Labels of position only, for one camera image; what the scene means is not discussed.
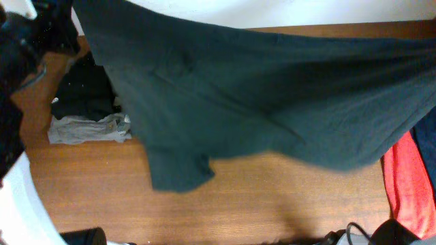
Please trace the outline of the dark green Nike t-shirt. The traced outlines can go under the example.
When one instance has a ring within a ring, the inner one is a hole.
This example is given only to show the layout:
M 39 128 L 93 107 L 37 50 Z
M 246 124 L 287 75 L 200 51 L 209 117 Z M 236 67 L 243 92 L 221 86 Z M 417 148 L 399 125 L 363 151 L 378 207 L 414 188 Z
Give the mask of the dark green Nike t-shirt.
M 211 159 L 261 152 L 362 167 L 435 106 L 434 39 L 261 33 L 118 0 L 73 7 L 158 191 L 192 191 L 213 177 Z

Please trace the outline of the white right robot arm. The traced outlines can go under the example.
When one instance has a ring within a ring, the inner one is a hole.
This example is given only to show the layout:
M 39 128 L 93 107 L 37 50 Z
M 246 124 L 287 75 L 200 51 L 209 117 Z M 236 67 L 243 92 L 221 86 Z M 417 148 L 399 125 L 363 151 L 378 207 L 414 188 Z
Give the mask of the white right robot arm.
M 330 232 L 316 245 L 435 245 L 435 236 L 420 239 L 394 219 L 382 223 L 369 235 L 359 224 L 351 222 L 346 229 Z

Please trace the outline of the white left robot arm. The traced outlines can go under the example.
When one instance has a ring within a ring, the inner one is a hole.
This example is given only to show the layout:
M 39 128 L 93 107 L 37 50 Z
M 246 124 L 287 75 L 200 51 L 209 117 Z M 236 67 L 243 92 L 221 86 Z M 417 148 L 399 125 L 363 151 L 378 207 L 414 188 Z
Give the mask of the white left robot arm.
M 1 2 L 1 243 L 111 245 L 102 228 L 59 233 L 37 194 L 11 96 L 47 72 L 48 52 L 77 54 L 71 1 Z

